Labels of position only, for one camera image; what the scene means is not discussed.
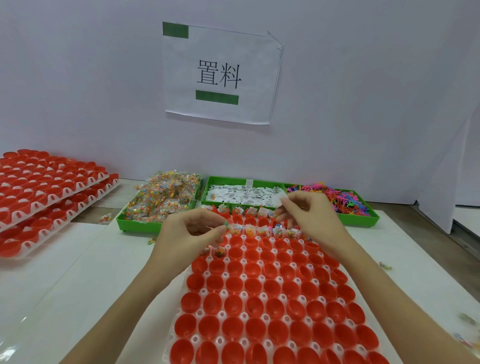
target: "green tape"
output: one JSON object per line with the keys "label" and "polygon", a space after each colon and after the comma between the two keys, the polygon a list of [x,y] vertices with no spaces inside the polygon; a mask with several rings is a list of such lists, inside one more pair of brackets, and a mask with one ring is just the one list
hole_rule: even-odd
{"label": "green tape", "polygon": [[239,104],[238,95],[221,94],[219,92],[195,90],[195,98],[202,101],[220,102],[222,104]]}
{"label": "green tape", "polygon": [[163,22],[163,35],[188,39],[188,25]]}

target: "plastic egg tray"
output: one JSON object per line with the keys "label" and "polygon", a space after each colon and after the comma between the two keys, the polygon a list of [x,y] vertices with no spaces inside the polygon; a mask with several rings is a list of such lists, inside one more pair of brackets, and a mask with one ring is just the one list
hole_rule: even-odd
{"label": "plastic egg tray", "polygon": [[317,244],[228,234],[222,245],[188,268],[165,362],[388,364],[347,275]]}
{"label": "plastic egg tray", "polygon": [[36,213],[27,220],[0,233],[0,258],[23,259],[78,214],[119,185],[118,179],[98,183],[81,193]]}
{"label": "plastic egg tray", "polygon": [[0,158],[0,232],[109,178],[95,162],[29,152],[35,155],[7,152]]}

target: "hand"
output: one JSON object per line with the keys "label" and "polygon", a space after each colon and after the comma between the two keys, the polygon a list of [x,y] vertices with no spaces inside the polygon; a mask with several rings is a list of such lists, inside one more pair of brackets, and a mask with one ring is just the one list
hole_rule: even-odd
{"label": "hand", "polygon": [[204,208],[169,215],[144,270],[147,276],[158,282],[160,292],[198,257],[202,249],[218,247],[227,233],[225,218]]}
{"label": "hand", "polygon": [[276,220],[293,219],[294,225],[299,225],[332,258],[341,261],[352,244],[357,245],[324,194],[294,191],[281,201],[283,205],[275,210]]}

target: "forearm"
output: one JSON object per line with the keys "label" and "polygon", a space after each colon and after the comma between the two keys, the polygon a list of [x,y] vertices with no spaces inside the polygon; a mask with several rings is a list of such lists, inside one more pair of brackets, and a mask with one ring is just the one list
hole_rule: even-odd
{"label": "forearm", "polygon": [[142,270],[60,364],[115,363],[138,320],[168,283],[154,287],[148,273]]}
{"label": "forearm", "polygon": [[356,242],[342,263],[405,364],[478,364]]}

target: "left hand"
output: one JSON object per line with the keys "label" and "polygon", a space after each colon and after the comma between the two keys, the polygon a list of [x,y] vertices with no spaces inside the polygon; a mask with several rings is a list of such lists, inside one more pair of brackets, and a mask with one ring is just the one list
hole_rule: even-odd
{"label": "left hand", "polygon": [[183,272],[202,249],[218,247],[227,233],[224,222],[225,218],[204,208],[167,217],[144,267],[149,279],[158,283],[159,292],[162,284]]}

